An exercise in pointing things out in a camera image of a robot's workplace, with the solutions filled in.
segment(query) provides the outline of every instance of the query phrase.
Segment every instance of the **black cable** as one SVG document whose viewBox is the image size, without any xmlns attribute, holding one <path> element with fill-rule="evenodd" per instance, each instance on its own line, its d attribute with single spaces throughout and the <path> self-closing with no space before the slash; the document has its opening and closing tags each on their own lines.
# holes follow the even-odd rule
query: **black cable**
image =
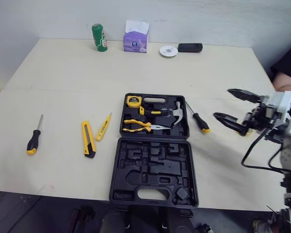
<svg viewBox="0 0 291 233">
<path fill-rule="evenodd" d="M 283 174 L 282 171 L 280 170 L 276 170 L 276 169 L 272 169 L 269 167 L 263 167 L 263 166 L 251 166 L 251 165 L 246 165 L 244 164 L 245 160 L 247 159 L 247 157 L 249 156 L 250 152 L 252 151 L 253 147 L 268 133 L 270 129 L 266 128 L 261 134 L 260 136 L 250 145 L 249 149 L 247 150 L 246 154 L 244 155 L 244 157 L 242 158 L 242 165 L 244 167 L 248 167 L 248 168 L 255 168 L 255 169 L 262 169 L 262 170 L 268 170 L 268 171 L 275 171 L 278 173 Z"/>
<path fill-rule="evenodd" d="M 276 169 L 276 170 L 279 170 L 279 171 L 286 171 L 286 172 L 290 172 L 291 173 L 291 170 L 290 169 L 286 169 L 286 168 L 280 168 L 280 167 L 276 167 L 276 166 L 272 166 L 271 165 L 271 162 L 272 160 L 276 157 L 276 155 L 278 155 L 278 153 L 282 150 L 282 144 L 279 148 L 279 150 L 270 158 L 270 160 L 268 161 L 268 166 L 271 167 L 272 169 Z"/>
<path fill-rule="evenodd" d="M 40 201 L 41 198 L 42 196 L 40 196 L 39 199 L 13 224 L 7 233 L 10 233 L 16 227 L 16 225 L 23 219 L 26 214 L 29 213 L 30 210 L 33 209 L 33 207 Z"/>
</svg>

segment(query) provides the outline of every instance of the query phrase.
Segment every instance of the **black box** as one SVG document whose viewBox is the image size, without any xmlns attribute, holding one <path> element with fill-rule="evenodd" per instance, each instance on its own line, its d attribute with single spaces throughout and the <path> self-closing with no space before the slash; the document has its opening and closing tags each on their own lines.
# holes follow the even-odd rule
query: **black box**
<svg viewBox="0 0 291 233">
<path fill-rule="evenodd" d="M 183 119 L 170 130 L 126 132 L 138 129 L 138 124 L 125 124 L 135 119 L 144 123 L 172 127 L 177 116 L 143 116 L 139 108 L 126 104 L 128 96 L 142 98 L 145 110 L 167 108 L 175 110 L 180 102 Z M 194 163 L 189 137 L 189 126 L 183 96 L 128 93 L 125 95 L 120 124 L 122 138 L 118 140 L 109 199 L 121 205 L 154 205 L 176 208 L 198 206 Z M 156 189 L 165 200 L 142 199 L 140 189 Z"/>
</svg>

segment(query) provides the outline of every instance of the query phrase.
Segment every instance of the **hammer head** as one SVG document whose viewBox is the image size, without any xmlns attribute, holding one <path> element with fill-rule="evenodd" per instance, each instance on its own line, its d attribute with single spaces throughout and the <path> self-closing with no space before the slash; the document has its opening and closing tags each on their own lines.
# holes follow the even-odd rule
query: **hammer head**
<svg viewBox="0 0 291 233">
<path fill-rule="evenodd" d="M 180 102 L 176 102 L 177 109 L 173 110 L 173 116 L 178 117 L 178 120 L 174 123 L 173 127 L 176 126 L 183 118 L 183 110 L 180 108 Z"/>
</svg>

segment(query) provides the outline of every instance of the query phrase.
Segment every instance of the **tape roll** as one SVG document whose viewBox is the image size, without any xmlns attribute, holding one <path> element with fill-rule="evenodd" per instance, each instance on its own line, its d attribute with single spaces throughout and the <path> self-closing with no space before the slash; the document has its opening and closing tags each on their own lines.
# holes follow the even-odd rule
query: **tape roll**
<svg viewBox="0 0 291 233">
<path fill-rule="evenodd" d="M 166 45 L 160 48 L 160 54 L 163 57 L 175 57 L 178 54 L 178 49 L 173 46 Z"/>
</svg>

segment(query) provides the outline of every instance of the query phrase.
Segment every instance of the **dark floor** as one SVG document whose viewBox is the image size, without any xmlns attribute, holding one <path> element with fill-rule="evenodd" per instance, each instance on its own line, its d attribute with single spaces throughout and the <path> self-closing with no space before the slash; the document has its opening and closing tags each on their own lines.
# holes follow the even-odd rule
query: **dark floor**
<svg viewBox="0 0 291 233">
<path fill-rule="evenodd" d="M 104 216 L 114 209 L 107 201 L 0 192 L 0 233 L 65 233 L 73 209 L 83 206 L 91 206 L 96 213 L 94 219 L 86 224 L 85 233 L 98 233 Z M 270 212 L 204 208 L 194 209 L 193 213 L 191 221 L 194 227 L 207 223 L 215 233 L 251 233 L 253 219 L 266 220 L 270 216 Z"/>
</svg>

